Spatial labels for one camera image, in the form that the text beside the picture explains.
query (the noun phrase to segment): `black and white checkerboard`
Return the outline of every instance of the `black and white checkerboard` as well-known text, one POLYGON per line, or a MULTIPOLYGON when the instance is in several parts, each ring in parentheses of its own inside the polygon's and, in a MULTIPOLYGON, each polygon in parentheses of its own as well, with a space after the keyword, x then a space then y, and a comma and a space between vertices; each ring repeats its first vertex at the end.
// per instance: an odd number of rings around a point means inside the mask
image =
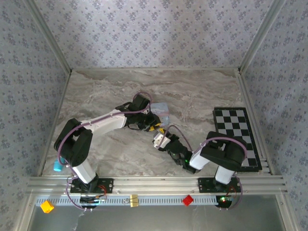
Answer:
POLYGON ((216 132, 240 137, 247 142, 247 159, 241 172, 258 172, 262 169, 246 108, 215 107, 213 111, 216 132))

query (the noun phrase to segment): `gray marble surface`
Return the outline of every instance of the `gray marble surface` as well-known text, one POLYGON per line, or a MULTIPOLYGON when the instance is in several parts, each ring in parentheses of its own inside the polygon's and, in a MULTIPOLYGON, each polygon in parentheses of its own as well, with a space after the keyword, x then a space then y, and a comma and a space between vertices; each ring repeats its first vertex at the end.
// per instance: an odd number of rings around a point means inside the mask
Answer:
MULTIPOLYGON (((53 144, 71 118, 90 119, 104 115, 132 100, 135 93, 152 94, 154 103, 166 102, 170 123, 186 135, 193 149, 215 130, 214 107, 244 106, 236 78, 213 70, 88 70, 73 71, 43 175, 69 175, 53 171, 53 144)), ((153 132, 122 128, 101 135, 94 133, 88 160, 101 176, 186 176, 166 152, 153 147, 153 132)), ((214 175, 217 165, 209 163, 198 175, 214 175)))

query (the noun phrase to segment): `red block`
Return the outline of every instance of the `red block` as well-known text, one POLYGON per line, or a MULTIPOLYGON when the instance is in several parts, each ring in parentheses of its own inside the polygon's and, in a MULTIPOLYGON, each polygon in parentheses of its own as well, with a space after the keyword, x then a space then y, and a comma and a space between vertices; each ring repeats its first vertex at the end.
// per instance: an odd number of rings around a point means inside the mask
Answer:
POLYGON ((183 203, 185 206, 189 206, 191 204, 191 202, 193 202, 193 198, 188 195, 183 199, 183 203))

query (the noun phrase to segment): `blue object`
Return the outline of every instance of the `blue object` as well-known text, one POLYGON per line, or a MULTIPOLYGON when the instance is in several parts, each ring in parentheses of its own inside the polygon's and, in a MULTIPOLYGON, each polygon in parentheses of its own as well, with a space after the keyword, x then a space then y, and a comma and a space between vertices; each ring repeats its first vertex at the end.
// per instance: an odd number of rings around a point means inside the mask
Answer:
MULTIPOLYGON (((63 157, 60 157, 60 159, 61 159, 62 163, 65 163, 65 159, 63 157)), ((56 161, 53 164, 53 170, 56 171, 56 172, 61 172, 62 168, 63 168, 63 165, 61 165, 59 163, 58 159, 56 159, 56 161)))
POLYGON ((160 118, 161 127, 168 127, 169 109, 167 103, 153 103, 151 104, 151 111, 160 118))

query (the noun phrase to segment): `floral patterned wallpaper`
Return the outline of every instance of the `floral patterned wallpaper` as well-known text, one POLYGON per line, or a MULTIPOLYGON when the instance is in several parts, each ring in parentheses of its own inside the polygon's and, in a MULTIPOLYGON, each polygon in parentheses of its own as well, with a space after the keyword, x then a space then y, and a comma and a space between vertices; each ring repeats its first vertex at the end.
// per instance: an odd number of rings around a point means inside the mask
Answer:
POLYGON ((308 2, 288 0, 245 73, 272 161, 308 231, 308 2))
POLYGON ((66 80, 22 1, 0 2, 0 230, 37 174, 66 80))
POLYGON ((235 67, 272 0, 35 0, 71 68, 235 67))

